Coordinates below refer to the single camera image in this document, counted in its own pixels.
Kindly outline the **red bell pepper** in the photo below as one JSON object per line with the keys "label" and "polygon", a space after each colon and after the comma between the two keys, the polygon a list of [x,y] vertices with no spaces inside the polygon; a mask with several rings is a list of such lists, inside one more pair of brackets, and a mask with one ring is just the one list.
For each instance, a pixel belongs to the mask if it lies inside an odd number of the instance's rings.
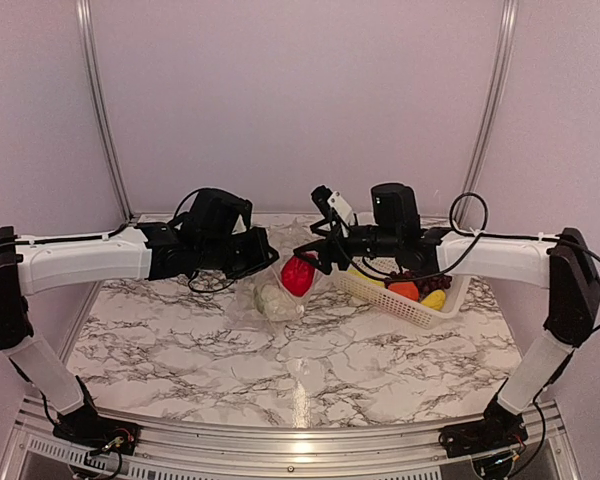
{"label": "red bell pepper", "polygon": [[315,278],[315,268],[297,256],[291,257],[283,266],[281,283],[295,297],[304,296],[312,287]]}

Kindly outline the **clear zip top bag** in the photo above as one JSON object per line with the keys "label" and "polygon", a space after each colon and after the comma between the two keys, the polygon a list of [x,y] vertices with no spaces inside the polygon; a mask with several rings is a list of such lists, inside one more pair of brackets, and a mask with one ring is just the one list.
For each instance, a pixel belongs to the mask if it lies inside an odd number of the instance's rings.
{"label": "clear zip top bag", "polygon": [[[227,307],[227,323],[236,328],[262,330],[270,333],[278,332],[284,327],[298,323],[306,315],[311,297],[325,283],[325,276],[315,272],[314,283],[302,297],[291,295],[281,283],[280,273],[286,262],[293,257],[293,250],[314,240],[309,225],[315,218],[311,215],[287,213],[265,213],[255,217],[254,224],[266,229],[270,246],[275,248],[280,258],[265,270],[240,280],[235,288],[235,296]],[[271,322],[255,308],[254,290],[263,285],[274,285],[285,289],[297,303],[304,306],[304,314],[298,320]]]}

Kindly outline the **white green cabbage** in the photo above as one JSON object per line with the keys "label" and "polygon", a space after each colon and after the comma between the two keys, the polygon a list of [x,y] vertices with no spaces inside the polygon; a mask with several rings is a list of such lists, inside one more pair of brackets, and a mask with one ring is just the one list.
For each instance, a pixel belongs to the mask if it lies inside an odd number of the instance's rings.
{"label": "white green cabbage", "polygon": [[304,306],[297,303],[285,289],[271,284],[254,290],[256,310],[271,322],[286,322],[300,319]]}

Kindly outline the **orange tangerine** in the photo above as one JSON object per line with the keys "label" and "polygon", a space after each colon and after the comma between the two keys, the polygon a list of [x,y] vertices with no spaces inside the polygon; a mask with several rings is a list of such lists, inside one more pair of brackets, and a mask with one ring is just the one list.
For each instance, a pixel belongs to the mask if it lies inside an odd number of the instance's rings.
{"label": "orange tangerine", "polygon": [[420,299],[419,290],[414,282],[404,281],[389,283],[386,288],[395,294],[415,302],[418,302]]}

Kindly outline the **yellow lemon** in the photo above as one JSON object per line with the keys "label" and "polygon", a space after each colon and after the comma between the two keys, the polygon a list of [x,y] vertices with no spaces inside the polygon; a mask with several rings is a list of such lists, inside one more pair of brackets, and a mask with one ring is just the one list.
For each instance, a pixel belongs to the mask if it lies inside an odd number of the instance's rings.
{"label": "yellow lemon", "polygon": [[446,304],[447,295],[444,290],[435,290],[424,297],[420,304],[434,311],[441,311]]}

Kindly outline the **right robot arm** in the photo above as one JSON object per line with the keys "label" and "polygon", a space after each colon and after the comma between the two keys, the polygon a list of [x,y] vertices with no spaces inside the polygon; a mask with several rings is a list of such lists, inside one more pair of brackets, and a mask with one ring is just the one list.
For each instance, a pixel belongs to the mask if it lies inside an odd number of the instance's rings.
{"label": "right robot arm", "polygon": [[400,183],[371,190],[374,222],[361,225],[337,192],[319,186],[311,194],[323,218],[312,225],[317,240],[295,249],[296,257],[325,275],[353,266],[356,259],[391,258],[413,281],[443,275],[509,280],[550,294],[543,331],[500,388],[475,430],[486,448],[514,431],[514,419],[560,375],[576,349],[600,330],[600,256],[581,232],[566,228],[554,236],[462,231],[455,224],[425,229],[415,193]]}

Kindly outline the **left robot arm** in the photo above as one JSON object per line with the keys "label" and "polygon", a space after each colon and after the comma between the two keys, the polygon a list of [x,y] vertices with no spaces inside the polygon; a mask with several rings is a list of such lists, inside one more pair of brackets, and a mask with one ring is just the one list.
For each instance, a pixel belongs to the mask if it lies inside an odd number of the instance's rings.
{"label": "left robot arm", "polygon": [[106,280],[189,279],[217,271],[240,280],[274,264],[278,252],[251,222],[253,204],[216,188],[189,195],[167,222],[124,224],[74,236],[19,236],[0,228],[0,352],[58,414],[60,430],[86,445],[105,438],[88,389],[72,375],[28,318],[28,297],[55,288]]}

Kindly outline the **yellow banana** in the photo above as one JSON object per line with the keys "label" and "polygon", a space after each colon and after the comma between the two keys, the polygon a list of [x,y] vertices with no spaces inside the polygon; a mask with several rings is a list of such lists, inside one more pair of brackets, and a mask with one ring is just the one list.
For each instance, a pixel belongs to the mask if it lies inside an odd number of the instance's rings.
{"label": "yellow banana", "polygon": [[383,281],[380,280],[374,280],[372,278],[370,278],[368,275],[365,275],[361,272],[359,272],[358,270],[354,269],[354,268],[350,268],[347,271],[348,275],[351,275],[353,277],[359,278],[364,282],[367,282],[369,284],[373,284],[374,286],[378,287],[378,288],[384,288],[385,287],[385,283]]}

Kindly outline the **white plastic basket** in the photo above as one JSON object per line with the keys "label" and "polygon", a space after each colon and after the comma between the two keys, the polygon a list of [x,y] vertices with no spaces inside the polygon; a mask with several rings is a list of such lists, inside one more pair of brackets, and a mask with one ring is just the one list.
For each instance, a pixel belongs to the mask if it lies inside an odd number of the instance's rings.
{"label": "white plastic basket", "polygon": [[447,295],[444,308],[441,311],[434,311],[420,304],[424,297],[420,297],[418,302],[409,300],[389,291],[386,287],[378,288],[348,275],[347,271],[335,271],[332,274],[331,278],[337,289],[425,329],[432,329],[459,314],[471,282],[470,276],[453,277],[451,287],[444,290]]}

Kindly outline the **purple grape bunch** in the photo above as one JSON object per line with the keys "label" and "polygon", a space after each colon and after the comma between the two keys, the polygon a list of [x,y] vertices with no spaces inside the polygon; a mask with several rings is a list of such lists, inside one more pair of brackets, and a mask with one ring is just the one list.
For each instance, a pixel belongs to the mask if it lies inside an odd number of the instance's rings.
{"label": "purple grape bunch", "polygon": [[449,275],[436,275],[430,278],[421,279],[419,274],[404,271],[402,273],[392,272],[390,280],[385,281],[386,288],[398,292],[402,284],[413,284],[418,290],[420,297],[426,297],[436,290],[448,290],[452,285],[452,277]]}

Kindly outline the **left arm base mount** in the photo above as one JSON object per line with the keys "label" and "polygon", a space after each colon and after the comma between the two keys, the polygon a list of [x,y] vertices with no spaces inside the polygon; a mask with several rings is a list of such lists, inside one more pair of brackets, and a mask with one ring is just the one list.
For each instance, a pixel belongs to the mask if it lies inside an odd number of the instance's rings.
{"label": "left arm base mount", "polygon": [[82,433],[76,433],[64,424],[53,427],[55,437],[89,447],[98,454],[117,450],[123,455],[132,455],[139,434],[138,424],[110,418],[99,418],[93,428]]}

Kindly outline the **left aluminium frame post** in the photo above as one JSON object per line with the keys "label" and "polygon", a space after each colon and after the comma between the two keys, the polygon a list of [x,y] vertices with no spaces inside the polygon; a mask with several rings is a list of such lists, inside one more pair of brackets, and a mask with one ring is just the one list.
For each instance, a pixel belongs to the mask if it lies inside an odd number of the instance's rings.
{"label": "left aluminium frame post", "polygon": [[92,2],[88,0],[77,0],[76,16],[81,37],[82,53],[90,97],[106,167],[109,172],[114,196],[121,216],[125,220],[130,221],[133,219],[134,213],[124,184],[113,131],[107,112],[105,92],[98,64],[96,37],[92,18]]}

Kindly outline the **aluminium frame post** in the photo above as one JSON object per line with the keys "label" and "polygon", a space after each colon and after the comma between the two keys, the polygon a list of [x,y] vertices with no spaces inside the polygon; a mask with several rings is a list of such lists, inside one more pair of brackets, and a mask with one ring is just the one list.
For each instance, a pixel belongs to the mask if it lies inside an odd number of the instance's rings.
{"label": "aluminium frame post", "polygon": [[105,92],[98,64],[96,37],[92,18],[92,2],[88,0],[77,0],[76,16],[81,37],[82,53],[90,97],[106,167],[109,172],[114,196],[121,216],[125,220],[130,221],[133,219],[134,213],[124,184],[113,131],[107,112]]}
{"label": "aluminium frame post", "polygon": [[486,100],[462,187],[463,193],[477,191],[480,175],[486,164],[491,136],[509,74],[518,12],[519,2],[517,0],[506,0],[502,3],[500,26]]}

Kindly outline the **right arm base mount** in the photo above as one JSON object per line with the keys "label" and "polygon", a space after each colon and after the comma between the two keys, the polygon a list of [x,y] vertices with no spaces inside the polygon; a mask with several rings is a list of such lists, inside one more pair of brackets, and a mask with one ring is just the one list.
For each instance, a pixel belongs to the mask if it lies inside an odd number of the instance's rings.
{"label": "right arm base mount", "polygon": [[478,420],[443,427],[438,442],[448,458],[457,458],[525,443],[527,439],[523,423],[505,431],[499,425]]}

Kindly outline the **right aluminium frame post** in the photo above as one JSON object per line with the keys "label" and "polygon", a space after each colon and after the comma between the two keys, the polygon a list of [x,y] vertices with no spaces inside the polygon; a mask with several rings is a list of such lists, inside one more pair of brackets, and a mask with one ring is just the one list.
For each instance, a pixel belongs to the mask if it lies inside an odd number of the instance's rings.
{"label": "right aluminium frame post", "polygon": [[518,12],[519,2],[517,0],[506,0],[502,3],[500,26],[486,100],[462,187],[463,193],[477,191],[480,175],[486,164],[491,136],[509,74]]}

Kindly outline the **front aluminium rail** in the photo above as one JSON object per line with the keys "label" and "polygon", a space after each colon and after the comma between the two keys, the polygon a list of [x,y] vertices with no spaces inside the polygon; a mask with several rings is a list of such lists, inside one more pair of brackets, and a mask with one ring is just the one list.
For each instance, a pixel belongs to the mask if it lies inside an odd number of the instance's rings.
{"label": "front aluminium rail", "polygon": [[125,414],[139,427],[130,456],[88,457],[58,439],[41,400],[26,397],[0,458],[0,479],[69,479],[75,471],[123,479],[476,479],[493,453],[448,457],[449,420],[323,429],[227,426]]}

